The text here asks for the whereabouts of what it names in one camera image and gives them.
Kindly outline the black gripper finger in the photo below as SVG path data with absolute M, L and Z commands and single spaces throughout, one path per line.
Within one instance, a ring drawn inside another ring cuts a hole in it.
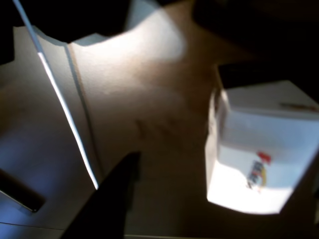
M 124 238 L 140 158 L 140 152 L 130 152 L 114 167 L 64 231 L 63 239 Z

